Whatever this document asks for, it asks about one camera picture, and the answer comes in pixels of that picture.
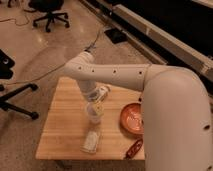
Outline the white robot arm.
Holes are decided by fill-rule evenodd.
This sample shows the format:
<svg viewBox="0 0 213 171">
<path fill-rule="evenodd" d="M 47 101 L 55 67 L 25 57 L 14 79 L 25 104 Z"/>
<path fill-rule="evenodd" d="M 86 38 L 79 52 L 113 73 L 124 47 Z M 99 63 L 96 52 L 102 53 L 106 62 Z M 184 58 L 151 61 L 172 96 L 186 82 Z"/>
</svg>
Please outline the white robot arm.
<svg viewBox="0 0 213 171">
<path fill-rule="evenodd" d="M 64 66 L 82 94 L 98 82 L 142 94 L 146 171 L 213 171 L 213 122 L 208 92 L 183 67 L 156 64 L 98 65 L 83 51 Z"/>
</svg>

